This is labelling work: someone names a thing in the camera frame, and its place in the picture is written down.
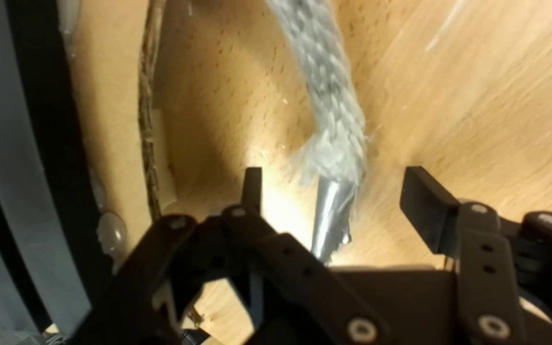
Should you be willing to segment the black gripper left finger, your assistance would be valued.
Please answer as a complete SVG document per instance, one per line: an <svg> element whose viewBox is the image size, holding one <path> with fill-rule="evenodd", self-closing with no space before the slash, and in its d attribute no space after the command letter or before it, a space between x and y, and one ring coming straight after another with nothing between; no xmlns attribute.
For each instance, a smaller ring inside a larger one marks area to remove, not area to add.
<svg viewBox="0 0 552 345"><path fill-rule="evenodd" d="M242 204L259 214L261 202L263 202L263 170L247 168L244 175Z"/></svg>

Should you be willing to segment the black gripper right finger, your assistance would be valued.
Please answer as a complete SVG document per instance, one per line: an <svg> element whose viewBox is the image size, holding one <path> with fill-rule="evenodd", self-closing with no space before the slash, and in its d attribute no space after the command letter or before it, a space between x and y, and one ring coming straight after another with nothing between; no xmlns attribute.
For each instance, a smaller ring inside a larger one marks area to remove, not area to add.
<svg viewBox="0 0 552 345"><path fill-rule="evenodd" d="M452 250L458 200L424 168L406 168L399 208L431 254Z"/></svg>

